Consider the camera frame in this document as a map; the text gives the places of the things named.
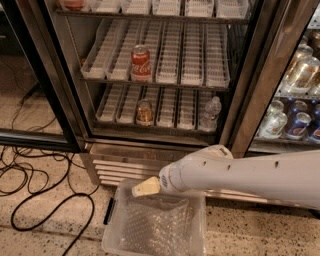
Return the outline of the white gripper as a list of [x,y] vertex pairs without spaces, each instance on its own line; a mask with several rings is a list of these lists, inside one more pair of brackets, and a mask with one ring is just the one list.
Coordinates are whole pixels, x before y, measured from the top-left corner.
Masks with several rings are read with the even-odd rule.
[[134,197],[153,195],[163,190],[166,193],[178,193],[184,189],[181,183],[179,168],[174,164],[163,167],[157,177],[151,177],[132,188]]

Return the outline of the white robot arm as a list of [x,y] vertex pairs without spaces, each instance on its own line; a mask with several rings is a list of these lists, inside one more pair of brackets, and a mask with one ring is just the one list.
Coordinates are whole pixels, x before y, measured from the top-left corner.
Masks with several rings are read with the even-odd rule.
[[223,145],[195,151],[132,188],[135,197],[188,190],[227,189],[320,209],[317,150],[239,158]]

